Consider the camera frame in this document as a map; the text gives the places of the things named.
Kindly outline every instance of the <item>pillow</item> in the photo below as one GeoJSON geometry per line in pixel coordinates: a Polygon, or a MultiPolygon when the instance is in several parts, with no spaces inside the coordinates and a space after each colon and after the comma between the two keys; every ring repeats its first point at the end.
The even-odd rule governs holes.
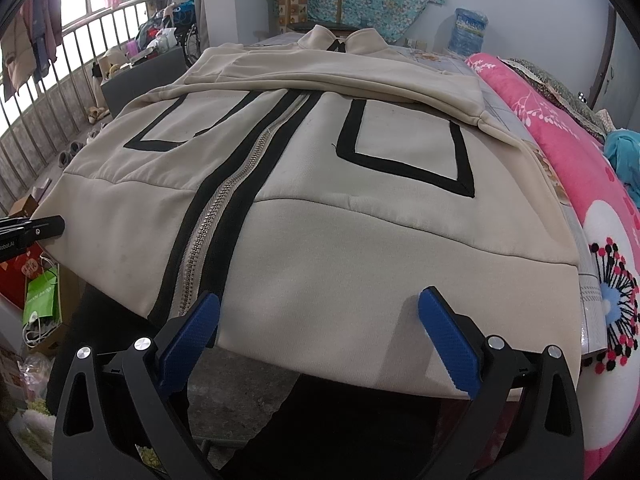
{"type": "Polygon", "coordinates": [[[526,79],[551,104],[571,115],[580,126],[604,144],[607,129],[602,119],[549,72],[524,59],[501,59],[501,61],[526,79]]]}

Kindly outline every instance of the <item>metal screw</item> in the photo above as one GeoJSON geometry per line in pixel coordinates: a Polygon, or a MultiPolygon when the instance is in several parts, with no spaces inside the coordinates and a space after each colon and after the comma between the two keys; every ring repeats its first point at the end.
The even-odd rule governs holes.
{"type": "Polygon", "coordinates": [[[504,348],[504,339],[497,335],[492,335],[489,338],[489,346],[494,350],[502,350],[504,348]]]}
{"type": "Polygon", "coordinates": [[[91,349],[88,346],[83,346],[78,350],[78,352],[76,352],[78,359],[86,359],[89,355],[91,355],[91,349]]]}
{"type": "Polygon", "coordinates": [[[136,350],[146,350],[151,346],[151,339],[149,339],[148,337],[141,337],[135,343],[133,343],[133,346],[136,350]]]}
{"type": "Polygon", "coordinates": [[[555,345],[551,345],[548,349],[546,349],[546,351],[549,352],[549,355],[551,357],[555,357],[556,359],[562,357],[562,350],[555,345]]]}

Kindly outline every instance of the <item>black trim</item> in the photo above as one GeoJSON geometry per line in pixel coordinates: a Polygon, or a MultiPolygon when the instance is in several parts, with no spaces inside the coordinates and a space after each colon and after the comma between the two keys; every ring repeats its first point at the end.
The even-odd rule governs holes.
{"type": "Polygon", "coordinates": [[[434,186],[458,195],[468,197],[474,197],[476,195],[474,176],[471,171],[471,166],[469,165],[465,140],[462,137],[460,126],[453,121],[449,121],[449,131],[451,132],[451,139],[453,140],[456,165],[458,169],[458,178],[456,180],[437,173],[432,173],[431,171],[410,166],[404,162],[356,153],[356,141],[358,140],[358,134],[360,133],[360,125],[362,124],[362,116],[364,115],[364,108],[366,105],[367,101],[364,99],[354,99],[351,101],[351,108],[347,114],[347,118],[344,120],[344,124],[342,125],[342,130],[340,131],[340,136],[338,137],[338,143],[335,150],[335,153],[340,158],[352,162],[353,164],[357,164],[358,166],[362,166],[363,168],[369,168],[370,170],[394,174],[405,178],[420,180],[427,184],[433,184],[434,186]]]}
{"type": "Polygon", "coordinates": [[[143,137],[148,134],[151,130],[153,130],[162,119],[167,117],[171,112],[173,112],[178,106],[180,106],[184,100],[187,98],[188,94],[181,95],[178,97],[174,104],[169,106],[164,112],[162,112],[158,117],[156,117],[151,124],[149,124],[144,130],[142,130],[139,134],[137,134],[133,139],[127,142],[124,145],[124,148],[129,148],[131,150],[140,150],[142,152],[168,152],[178,146],[181,146],[186,142],[183,140],[182,142],[174,142],[173,140],[142,140],[143,137]]]}
{"type": "Polygon", "coordinates": [[[316,106],[321,96],[322,92],[310,94],[300,110],[293,114],[274,134],[258,165],[234,191],[207,248],[199,290],[208,290],[222,298],[231,257],[236,248],[244,218],[253,205],[255,196],[262,189],[271,171],[280,160],[291,137],[316,106]]]}
{"type": "Polygon", "coordinates": [[[194,195],[193,200],[191,200],[191,204],[184,215],[184,219],[182,220],[182,224],[180,225],[180,229],[175,238],[174,246],[171,249],[169,260],[167,261],[164,269],[162,284],[160,286],[160,291],[158,292],[156,304],[147,316],[147,319],[154,325],[164,325],[169,317],[182,255],[186,250],[187,243],[191,237],[191,232],[198,221],[200,213],[207,205],[209,199],[216,192],[216,189],[219,188],[220,185],[242,165],[251,152],[251,149],[260,133],[280,117],[287,108],[293,104],[299,95],[299,90],[287,91],[271,111],[251,129],[231,156],[229,156],[227,160],[217,167],[213,173],[205,178],[200,184],[200,187],[194,195]]]}
{"type": "Polygon", "coordinates": [[[345,46],[344,46],[344,42],[340,41],[340,40],[334,40],[334,42],[329,45],[329,48],[327,49],[329,52],[342,52],[345,53],[345,46]]]}
{"type": "Polygon", "coordinates": [[[204,128],[203,130],[200,130],[198,133],[196,133],[194,135],[194,137],[197,137],[199,135],[202,135],[206,132],[208,132],[210,129],[215,128],[216,126],[218,126],[220,123],[225,122],[229,117],[231,117],[233,114],[238,113],[240,110],[242,110],[245,106],[247,106],[250,102],[252,102],[255,98],[258,97],[258,95],[260,95],[262,92],[261,91],[257,91],[257,90],[252,90],[251,92],[249,92],[247,95],[245,95],[242,100],[233,108],[231,108],[231,110],[229,110],[221,119],[217,120],[216,123],[213,126],[210,126],[209,128],[204,128]]]}
{"type": "MultiPolygon", "coordinates": [[[[261,93],[262,92],[255,91],[255,90],[249,92],[247,95],[245,95],[242,98],[242,100],[236,106],[231,108],[231,110],[229,110],[221,119],[217,120],[213,126],[209,126],[208,128],[204,128],[203,130],[200,130],[199,132],[194,134],[193,137],[197,137],[201,134],[204,134],[208,132],[210,129],[218,126],[220,123],[223,123],[233,114],[242,110],[242,108],[247,106],[250,102],[252,102],[255,98],[257,98],[258,95],[260,95],[261,93]]],[[[129,148],[130,150],[140,150],[141,152],[168,152],[169,150],[177,148],[178,146],[183,145],[185,142],[188,142],[187,140],[182,140],[181,142],[175,142],[173,140],[142,140],[146,136],[146,134],[148,134],[153,128],[158,126],[158,124],[165,117],[167,117],[167,115],[169,115],[178,106],[180,106],[184,102],[184,100],[187,98],[187,95],[188,94],[181,95],[180,97],[178,97],[178,99],[175,101],[174,104],[169,106],[167,110],[165,110],[160,115],[158,115],[158,117],[156,117],[153,120],[153,122],[149,124],[149,126],[147,126],[144,130],[142,130],[135,137],[133,137],[133,139],[127,142],[124,145],[124,148],[129,148]]]]}

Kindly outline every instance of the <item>pink blanket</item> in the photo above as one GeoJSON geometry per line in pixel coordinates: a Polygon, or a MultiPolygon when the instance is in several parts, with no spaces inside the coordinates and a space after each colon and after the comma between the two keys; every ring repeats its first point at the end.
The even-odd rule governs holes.
{"type": "Polygon", "coordinates": [[[493,56],[474,54],[466,63],[507,103],[544,151],[574,206],[598,269],[609,348],[583,361],[577,389],[588,478],[640,405],[635,263],[640,263],[640,216],[602,155],[602,146],[567,113],[493,56]]]}

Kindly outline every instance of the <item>beige hoodie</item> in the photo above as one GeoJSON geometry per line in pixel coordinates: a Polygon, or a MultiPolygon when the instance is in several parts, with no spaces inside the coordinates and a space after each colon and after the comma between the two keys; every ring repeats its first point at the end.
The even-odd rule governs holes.
{"type": "Polygon", "coordinates": [[[560,346],[577,380],[577,250],[536,157],[476,78],[372,29],[334,41],[210,48],[135,99],[38,208],[66,221],[47,250],[157,324],[215,292],[231,351],[461,397],[417,317],[435,285],[487,335],[560,346]]]}

